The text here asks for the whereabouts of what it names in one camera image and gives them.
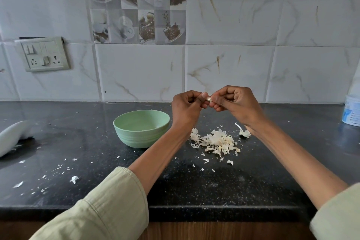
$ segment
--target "wall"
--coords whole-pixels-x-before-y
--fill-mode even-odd
[[[171,101],[232,84],[260,102],[342,103],[360,0],[0,0],[0,34],[0,100]],[[14,40],[51,36],[71,69],[25,72]]]

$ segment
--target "pile of garlic peels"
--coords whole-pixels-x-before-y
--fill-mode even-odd
[[[205,152],[212,151],[214,154],[218,154],[221,157],[221,154],[229,154],[230,151],[235,150],[237,153],[240,152],[236,141],[233,140],[232,136],[227,135],[226,132],[223,132],[221,129],[213,130],[212,135],[207,134],[205,137],[201,137],[196,128],[193,128],[190,134],[190,139],[195,142],[191,144],[193,148],[199,148],[199,146],[206,147]]]

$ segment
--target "countertop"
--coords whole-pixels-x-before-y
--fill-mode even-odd
[[[263,108],[340,178],[349,184],[360,181],[360,128],[341,123],[343,106]],[[34,134],[34,139],[0,158],[0,219],[48,221],[83,198],[115,167],[128,167],[143,150],[124,145],[112,122],[139,109],[171,116],[170,103],[0,102],[0,131],[29,120]],[[232,133],[235,122],[227,111],[206,109],[197,129],[205,135],[220,127],[237,140],[237,132]],[[272,153],[255,137],[239,143],[238,156],[231,152],[219,162],[217,155],[203,156],[204,149],[194,149],[187,141],[148,195],[150,221],[309,222],[314,206]],[[226,163],[228,159],[234,166]],[[76,184],[70,182],[72,176],[79,177]],[[22,186],[13,188],[21,181]]]

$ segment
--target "light green sleeve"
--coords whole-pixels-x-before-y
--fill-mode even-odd
[[[317,240],[360,239],[360,183],[326,202],[310,223]]]
[[[30,240],[138,239],[149,224],[148,202],[136,175],[117,167],[72,208]]]

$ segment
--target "bowl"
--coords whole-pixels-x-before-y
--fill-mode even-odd
[[[137,110],[117,117],[113,124],[119,139],[133,148],[152,146],[169,126],[168,114],[158,110]]]

